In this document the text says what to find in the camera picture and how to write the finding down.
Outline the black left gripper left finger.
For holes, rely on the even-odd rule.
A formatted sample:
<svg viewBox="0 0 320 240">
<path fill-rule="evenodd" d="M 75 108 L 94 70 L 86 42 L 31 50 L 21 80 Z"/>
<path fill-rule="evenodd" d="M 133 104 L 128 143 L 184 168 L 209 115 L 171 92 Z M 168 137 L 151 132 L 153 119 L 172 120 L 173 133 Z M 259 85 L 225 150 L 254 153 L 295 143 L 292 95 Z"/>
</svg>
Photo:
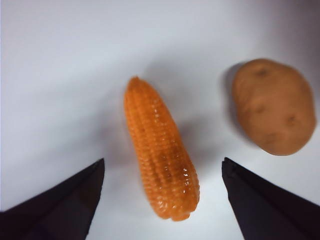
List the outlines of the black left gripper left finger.
<svg viewBox="0 0 320 240">
<path fill-rule="evenodd" d="M 84 240 L 105 175 L 100 159 L 58 185 L 0 213 L 2 240 Z"/>
</svg>

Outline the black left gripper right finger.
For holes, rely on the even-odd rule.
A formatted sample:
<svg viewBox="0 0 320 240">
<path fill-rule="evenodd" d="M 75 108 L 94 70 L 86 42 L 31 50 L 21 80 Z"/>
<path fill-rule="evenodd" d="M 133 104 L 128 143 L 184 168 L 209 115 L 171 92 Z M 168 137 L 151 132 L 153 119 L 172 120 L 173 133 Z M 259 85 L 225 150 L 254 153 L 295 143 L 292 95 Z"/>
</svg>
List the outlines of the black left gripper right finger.
<svg viewBox="0 0 320 240">
<path fill-rule="evenodd" d="M 226 157 L 221 173 L 246 240 L 318 240 L 319 205 L 291 193 Z"/>
</svg>

